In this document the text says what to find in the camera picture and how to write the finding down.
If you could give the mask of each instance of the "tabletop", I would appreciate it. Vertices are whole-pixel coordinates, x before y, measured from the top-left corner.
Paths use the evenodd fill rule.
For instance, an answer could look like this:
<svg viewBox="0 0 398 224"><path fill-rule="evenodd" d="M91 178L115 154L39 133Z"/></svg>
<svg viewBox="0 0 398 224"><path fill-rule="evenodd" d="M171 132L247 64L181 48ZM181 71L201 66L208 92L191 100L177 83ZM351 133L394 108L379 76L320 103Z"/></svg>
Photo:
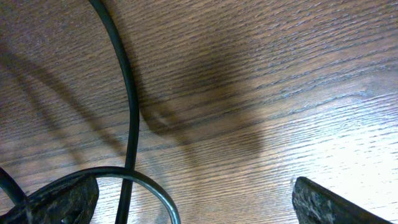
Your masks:
<svg viewBox="0 0 398 224"><path fill-rule="evenodd" d="M182 223L298 223L299 176L398 222L397 0L104 3L138 88L136 170ZM0 166L26 194L123 166L126 89L90 3L0 9ZM98 183L92 223L112 223L121 181ZM129 223L167 222L135 184Z"/></svg>

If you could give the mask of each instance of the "black cable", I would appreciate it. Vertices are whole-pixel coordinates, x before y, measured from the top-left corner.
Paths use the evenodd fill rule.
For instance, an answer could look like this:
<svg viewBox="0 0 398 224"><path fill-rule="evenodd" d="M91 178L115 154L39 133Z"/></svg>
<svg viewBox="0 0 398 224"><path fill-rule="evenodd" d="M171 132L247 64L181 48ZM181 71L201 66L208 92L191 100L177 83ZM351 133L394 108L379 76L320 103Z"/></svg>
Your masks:
<svg viewBox="0 0 398 224"><path fill-rule="evenodd" d="M157 198L159 198L159 200L164 204L167 211L169 212L172 224L181 224L177 206L173 202L170 195L159 184L157 184L155 181L153 181L151 178L147 177L146 175L141 174L140 172L130 171L123 167L104 166L104 167L94 167L94 168L77 171L72 174L66 175L65 177L59 178L58 180L53 181L48 185L42 187L38 191L34 192L32 194L32 197L34 197L34 195L38 194L39 192L47 191L48 189L51 189L52 187L57 186L62 182L68 182L81 175L92 175L96 178L119 177L123 179L128 179L129 181L134 181L139 185L148 189Z"/></svg>
<svg viewBox="0 0 398 224"><path fill-rule="evenodd" d="M138 132L139 132L139 105L136 86L132 77L130 61L123 47L119 32L109 15L108 10L100 0L90 0L91 5L98 13L99 18L105 26L113 44L116 55L118 56L120 67L123 73L124 83L126 84L127 96L129 98L130 107L130 131L127 142L127 154L125 168L133 171L136 165ZM129 216L130 200L131 200L132 182L123 180L122 189L119 199L118 213L116 215L116 224L126 224Z"/></svg>
<svg viewBox="0 0 398 224"><path fill-rule="evenodd" d="M18 186L15 180L8 175L8 173L0 167L0 187L11 198L14 205L24 201L26 198L25 193Z"/></svg>

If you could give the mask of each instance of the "black object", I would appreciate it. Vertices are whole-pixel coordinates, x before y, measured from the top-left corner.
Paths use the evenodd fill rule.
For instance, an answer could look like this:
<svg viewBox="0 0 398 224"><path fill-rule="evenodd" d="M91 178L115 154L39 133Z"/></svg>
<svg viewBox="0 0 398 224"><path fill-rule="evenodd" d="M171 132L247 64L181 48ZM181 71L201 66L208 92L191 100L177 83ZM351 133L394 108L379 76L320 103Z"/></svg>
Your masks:
<svg viewBox="0 0 398 224"><path fill-rule="evenodd" d="M118 30L108 10L100 0L90 0L101 18L115 49L126 84L130 109L129 138L125 168L95 167L81 170L58 179L30 196L26 196L16 182L0 168L0 187L16 205L0 223L87 223L89 224L98 199L97 177L123 178L116 223L127 223L132 182L151 191L165 205L173 224L180 224L177 206L156 182L134 170L139 132L139 105L130 62Z"/></svg>
<svg viewBox="0 0 398 224"><path fill-rule="evenodd" d="M293 207L300 224L391 224L305 177L296 180Z"/></svg>

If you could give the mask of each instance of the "wooden table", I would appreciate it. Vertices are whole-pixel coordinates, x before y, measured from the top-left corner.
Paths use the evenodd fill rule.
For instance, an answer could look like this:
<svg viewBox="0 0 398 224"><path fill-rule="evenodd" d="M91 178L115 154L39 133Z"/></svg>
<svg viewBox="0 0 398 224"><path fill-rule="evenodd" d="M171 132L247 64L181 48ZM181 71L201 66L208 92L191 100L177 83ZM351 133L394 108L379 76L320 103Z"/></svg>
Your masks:
<svg viewBox="0 0 398 224"><path fill-rule="evenodd" d="M137 170L183 223L297 223L298 176L398 222L397 0L106 5L139 89ZM0 29L0 166L27 194L123 166L126 90L89 2L6 1ZM98 182L92 222L112 223L121 181ZM129 221L169 218L134 185Z"/></svg>

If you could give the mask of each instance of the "brown wood surface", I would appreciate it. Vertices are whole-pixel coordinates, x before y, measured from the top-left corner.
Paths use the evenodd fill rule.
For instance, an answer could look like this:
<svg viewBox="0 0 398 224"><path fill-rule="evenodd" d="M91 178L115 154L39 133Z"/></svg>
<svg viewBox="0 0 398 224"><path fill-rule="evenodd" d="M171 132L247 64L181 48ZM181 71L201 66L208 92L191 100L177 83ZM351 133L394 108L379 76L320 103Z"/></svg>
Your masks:
<svg viewBox="0 0 398 224"><path fill-rule="evenodd" d="M306 176L398 222L398 1L106 1L141 104L137 170L183 223L297 223ZM0 166L31 194L73 171L123 166L129 112L87 1L6 1ZM121 181L100 179L93 223ZM12 203L0 191L0 212ZM167 223L134 185L130 223Z"/></svg>

